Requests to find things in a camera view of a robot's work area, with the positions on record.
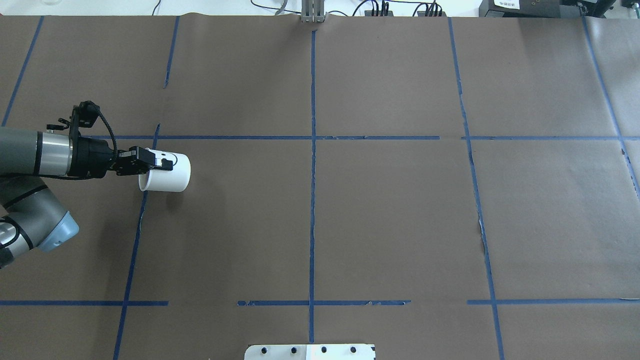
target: blue joint cap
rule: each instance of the blue joint cap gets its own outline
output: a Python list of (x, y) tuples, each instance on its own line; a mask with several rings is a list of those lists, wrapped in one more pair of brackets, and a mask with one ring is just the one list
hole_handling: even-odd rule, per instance
[(71, 213), (67, 211), (67, 214), (65, 214), (58, 225), (56, 225), (56, 228), (51, 231), (51, 234), (38, 245), (38, 249), (49, 252), (62, 245), (65, 241), (73, 238), (78, 231), (80, 231), (80, 227), (74, 218), (71, 217)]

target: white label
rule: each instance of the white label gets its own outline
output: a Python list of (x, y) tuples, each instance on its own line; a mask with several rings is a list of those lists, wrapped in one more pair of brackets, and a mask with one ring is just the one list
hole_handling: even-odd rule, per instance
[(493, 0), (495, 6), (507, 9), (520, 9), (520, 0)]

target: blue tape line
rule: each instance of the blue tape line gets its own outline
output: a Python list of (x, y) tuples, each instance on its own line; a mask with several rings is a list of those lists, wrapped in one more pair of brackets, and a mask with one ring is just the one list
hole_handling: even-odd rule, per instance
[(618, 125), (618, 118), (613, 111), (613, 106), (611, 105), (611, 98), (609, 97), (607, 87), (604, 85), (604, 79), (602, 78), (602, 73), (600, 72), (600, 66), (598, 64), (598, 60), (596, 59), (596, 54), (593, 52), (593, 45), (591, 44), (591, 35), (589, 35), (587, 20), (584, 16), (582, 17), (582, 27), (584, 28), (584, 34), (587, 38), (589, 55), (591, 55), (591, 60), (593, 61), (593, 65), (596, 69), (596, 74), (598, 75), (598, 81), (600, 82), (600, 88), (602, 88), (602, 93), (604, 94), (605, 100), (607, 102), (607, 108), (609, 109), (611, 119), (613, 120), (613, 127), (615, 128), (616, 135), (618, 135), (618, 139), (620, 140), (620, 147), (624, 152), (625, 161), (627, 162), (627, 169), (629, 170), (629, 175), (631, 176), (631, 181), (633, 182), (634, 190), (636, 191), (636, 197), (640, 200), (640, 186), (638, 186), (636, 172), (634, 171), (633, 165), (631, 165), (631, 159), (629, 158), (629, 152), (627, 151), (625, 141), (622, 139), (622, 132), (620, 131), (620, 126)]
[(278, 135), (161, 135), (162, 140), (311, 140), (311, 136)]
[(238, 306), (309, 306), (309, 300), (252, 300), (239, 301)]
[[(158, 134), (160, 132), (160, 124), (156, 126), (154, 134), (153, 149), (156, 148)], [(140, 234), (142, 232), (142, 219), (147, 206), (148, 192), (142, 195), (142, 203), (140, 205), (140, 215), (138, 217), (138, 228), (136, 229), (136, 239), (133, 241), (133, 251), (131, 253), (131, 262), (129, 263), (129, 276), (127, 276), (127, 286), (124, 291), (124, 300), (122, 301), (122, 312), (120, 313), (120, 324), (118, 325), (118, 335), (116, 336), (116, 345), (113, 349), (113, 360), (117, 360), (120, 355), (120, 344), (122, 342), (122, 333), (124, 332), (124, 322), (127, 318), (127, 306), (129, 305), (129, 295), (131, 294), (131, 284), (133, 282), (133, 272), (136, 268), (136, 258), (138, 256), (138, 246), (140, 245)]]
[(411, 300), (317, 300), (317, 306), (404, 306)]
[[(89, 136), (94, 139), (109, 140), (108, 135)], [(116, 139), (148, 140), (150, 135), (116, 135)], [(159, 135), (161, 140), (311, 140), (305, 135)], [(316, 140), (439, 140), (439, 136), (317, 136)]]
[(127, 306), (169, 306), (168, 301), (129, 301)]
[(175, 38), (178, 36), (178, 24), (180, 24), (180, 16), (175, 17), (173, 25), (173, 38), (171, 40), (171, 49), (169, 50), (169, 60), (166, 62), (166, 77), (164, 78), (163, 89), (169, 84), (169, 74), (171, 73), (171, 62), (173, 61), (173, 50), (175, 49)]
[(471, 140), (619, 140), (617, 136), (470, 136)]
[[(122, 306), (111, 300), (0, 300), (0, 306)], [(168, 301), (130, 301), (129, 306), (169, 306)]]
[(156, 131), (154, 132), (154, 142), (151, 145), (151, 149), (155, 150), (158, 145), (158, 136), (160, 135), (160, 124), (156, 125)]
[(40, 34), (40, 29), (42, 28), (42, 21), (44, 21), (44, 16), (40, 17), (40, 20), (38, 21), (38, 26), (36, 27), (36, 32), (33, 34), (33, 38), (31, 39), (31, 45), (29, 46), (29, 51), (27, 51), (27, 56), (24, 58), (24, 63), (22, 63), (22, 68), (20, 69), (18, 80), (15, 82), (15, 86), (13, 87), (13, 92), (11, 93), (11, 99), (9, 99), (9, 105), (6, 107), (6, 111), (4, 112), (4, 118), (2, 119), (2, 126), (5, 126), (7, 120), (9, 120), (9, 114), (11, 113), (11, 108), (13, 107), (13, 101), (15, 100), (15, 96), (18, 94), (18, 89), (20, 88), (20, 83), (22, 82), (24, 71), (27, 69), (27, 64), (29, 63), (29, 59), (31, 58), (31, 53), (33, 52), (33, 48), (36, 45), (36, 40), (38, 39), (38, 34)]
[[(314, 306), (404, 306), (411, 300), (316, 300)], [(239, 301), (238, 306), (308, 306), (308, 300), (251, 300)]]
[[(88, 138), (109, 140), (109, 135), (92, 135)], [(116, 135), (116, 139), (151, 140), (152, 135)], [(159, 135), (160, 140), (311, 140), (311, 136), (298, 135)], [(367, 136), (339, 135), (317, 136), (316, 140), (440, 140), (440, 136)], [(640, 136), (470, 136), (471, 140), (626, 140), (638, 141)]]
[[(99, 139), (99, 140), (109, 140), (111, 137), (109, 135), (90, 135), (87, 138)], [(116, 140), (151, 140), (154, 137), (151, 135), (116, 135)]]
[(467, 305), (640, 304), (637, 299), (504, 299), (467, 300)]
[[(453, 54), (453, 65), (456, 70), (456, 82), (458, 84), (458, 97), (460, 98), (460, 111), (462, 112), (463, 123), (465, 126), (465, 137), (467, 143), (467, 152), (469, 156), (469, 166), (471, 168), (471, 178), (474, 185), (474, 196), (476, 198), (476, 208), (478, 213), (478, 222), (480, 224), (480, 233), (482, 236), (482, 242), (484, 245), (484, 264), (486, 267), (486, 277), (489, 282), (489, 294), (491, 296), (491, 300), (495, 301), (495, 290), (493, 287), (493, 275), (491, 271), (491, 260), (489, 258), (489, 246), (486, 241), (486, 232), (484, 230), (484, 218), (482, 213), (482, 204), (480, 203), (480, 192), (478, 190), (478, 183), (476, 177), (476, 165), (474, 164), (473, 150), (471, 148), (471, 139), (469, 133), (469, 126), (467, 121), (467, 111), (465, 109), (465, 103), (462, 100), (462, 80), (460, 78), (460, 67), (458, 65), (458, 54), (456, 52), (456, 41), (454, 39), (453, 33), (453, 22), (451, 18), (447, 18), (449, 21), (449, 36), (451, 37), (451, 51)], [(492, 304), (493, 311), (493, 326), (495, 328), (495, 339), (498, 345), (498, 354), (500, 355), (500, 360), (504, 360), (504, 349), (502, 347), (502, 332), (500, 331), (500, 319), (498, 317), (498, 307), (494, 303)]]
[(314, 343), (316, 280), (316, 30), (311, 32), (311, 226), (309, 234), (309, 343)]
[(0, 300), (0, 306), (122, 306), (122, 301), (105, 300)]
[(318, 140), (439, 140), (439, 136), (318, 136)]

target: white cup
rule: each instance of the white cup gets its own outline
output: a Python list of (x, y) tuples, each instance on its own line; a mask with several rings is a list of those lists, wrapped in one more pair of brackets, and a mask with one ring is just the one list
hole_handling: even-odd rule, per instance
[(173, 162), (173, 170), (149, 170), (138, 175), (138, 186), (141, 191), (182, 192), (187, 188), (191, 178), (191, 162), (185, 154), (177, 152), (152, 150), (156, 155), (156, 166), (162, 165), (162, 159)]

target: table surface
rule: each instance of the table surface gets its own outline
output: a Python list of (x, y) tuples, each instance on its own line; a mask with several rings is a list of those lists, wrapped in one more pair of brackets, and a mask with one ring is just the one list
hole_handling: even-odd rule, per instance
[(0, 33), (3, 126), (93, 100), (120, 149), (193, 167), (182, 193), (47, 180), (81, 232), (2, 270), (3, 358), (346, 342), (637, 360), (640, 22), (3, 16)]

